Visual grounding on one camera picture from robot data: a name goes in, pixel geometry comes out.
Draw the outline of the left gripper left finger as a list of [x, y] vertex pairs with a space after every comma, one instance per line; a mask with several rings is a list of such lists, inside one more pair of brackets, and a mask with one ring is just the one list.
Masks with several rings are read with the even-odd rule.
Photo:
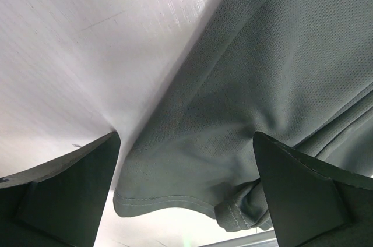
[[117, 132], [1, 178], [1, 246], [93, 246], [118, 160]]

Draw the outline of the dark grey t shirt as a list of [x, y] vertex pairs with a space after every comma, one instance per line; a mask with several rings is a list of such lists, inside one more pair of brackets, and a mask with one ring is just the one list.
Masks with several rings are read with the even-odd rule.
[[372, 175], [372, 0], [222, 0], [127, 155], [115, 212], [270, 228], [255, 132]]

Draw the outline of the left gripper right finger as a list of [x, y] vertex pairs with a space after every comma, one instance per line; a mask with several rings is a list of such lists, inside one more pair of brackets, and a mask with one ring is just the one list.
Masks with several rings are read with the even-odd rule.
[[372, 246], [372, 178], [262, 132], [253, 147], [279, 246]]

